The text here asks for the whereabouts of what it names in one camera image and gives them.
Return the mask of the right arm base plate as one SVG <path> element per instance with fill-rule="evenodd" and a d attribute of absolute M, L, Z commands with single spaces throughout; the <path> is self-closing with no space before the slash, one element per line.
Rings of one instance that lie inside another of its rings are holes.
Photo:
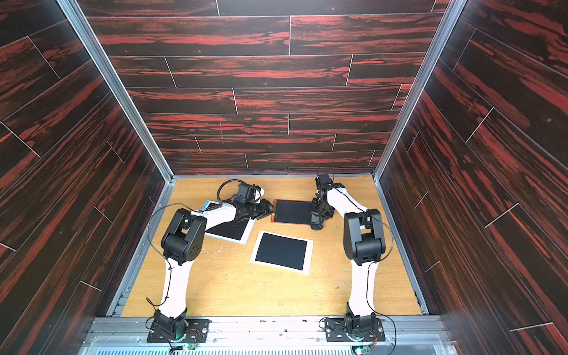
<path fill-rule="evenodd" d="M 376 315 L 323 317 L 318 322 L 328 342 L 382 343 L 385 333 L 381 320 Z"/>

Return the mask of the red drawing tablet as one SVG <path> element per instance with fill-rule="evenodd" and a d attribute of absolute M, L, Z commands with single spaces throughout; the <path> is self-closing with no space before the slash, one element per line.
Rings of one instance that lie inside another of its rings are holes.
<path fill-rule="evenodd" d="M 273 223 L 309 225 L 312 221 L 311 201 L 276 199 L 273 205 L 275 206 L 275 213 L 271 218 Z"/>

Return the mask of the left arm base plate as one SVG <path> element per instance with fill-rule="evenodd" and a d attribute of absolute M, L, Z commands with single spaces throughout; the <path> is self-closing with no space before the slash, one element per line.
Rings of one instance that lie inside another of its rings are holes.
<path fill-rule="evenodd" d="M 146 341 L 148 343 L 205 343 L 211 320 L 205 318 L 186 318 L 154 320 Z"/>

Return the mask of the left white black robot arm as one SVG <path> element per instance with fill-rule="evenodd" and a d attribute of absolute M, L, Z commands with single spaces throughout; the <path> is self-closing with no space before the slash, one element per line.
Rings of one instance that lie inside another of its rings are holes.
<path fill-rule="evenodd" d="M 178 341 L 189 332 L 186 322 L 186 290 L 193 263 L 201 253 L 205 232 L 223 223 L 258 220 L 275 212 L 275 207 L 263 198 L 264 189 L 237 179 L 238 191 L 205 209 L 193 210 L 185 205 L 178 209 L 161 240 L 166 277 L 162 299 L 154 304 L 152 329 L 168 339 Z"/>

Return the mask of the grey microfibre cloth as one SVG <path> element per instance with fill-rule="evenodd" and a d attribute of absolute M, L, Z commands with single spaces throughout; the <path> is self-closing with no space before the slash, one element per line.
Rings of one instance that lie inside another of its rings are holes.
<path fill-rule="evenodd" d="M 319 216 L 313 216 L 310 222 L 310 227 L 312 230 L 319 231 L 323 228 L 324 219 Z"/>

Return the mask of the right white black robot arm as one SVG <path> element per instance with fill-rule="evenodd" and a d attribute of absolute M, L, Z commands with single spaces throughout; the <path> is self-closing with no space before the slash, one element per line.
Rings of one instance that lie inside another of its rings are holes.
<path fill-rule="evenodd" d="M 321 230 L 336 212 L 344 220 L 343 248 L 351 262 L 352 281 L 343 328 L 349 337 L 359 339 L 378 330 L 374 287 L 378 266 L 386 253 L 383 220 L 379 210 L 356 202 L 344 185 L 335 183 L 329 175 L 318 175 L 315 184 L 310 227 Z"/>

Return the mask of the aluminium front rail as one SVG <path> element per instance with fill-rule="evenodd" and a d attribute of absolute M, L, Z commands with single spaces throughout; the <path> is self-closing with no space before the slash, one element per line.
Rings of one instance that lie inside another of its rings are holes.
<path fill-rule="evenodd" d="M 80 354 L 459 354 L 438 316 L 383 317 L 378 331 L 331 341 L 324 316 L 211 317 L 199 343 L 149 343 L 149 319 L 98 318 Z"/>

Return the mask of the blue-edged white drawing tablet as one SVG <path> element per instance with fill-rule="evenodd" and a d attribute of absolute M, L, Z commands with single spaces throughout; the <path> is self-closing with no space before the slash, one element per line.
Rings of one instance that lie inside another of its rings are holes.
<path fill-rule="evenodd" d="M 206 237 L 217 238 L 241 245 L 246 245 L 254 227 L 255 220 L 230 221 L 207 229 Z"/>

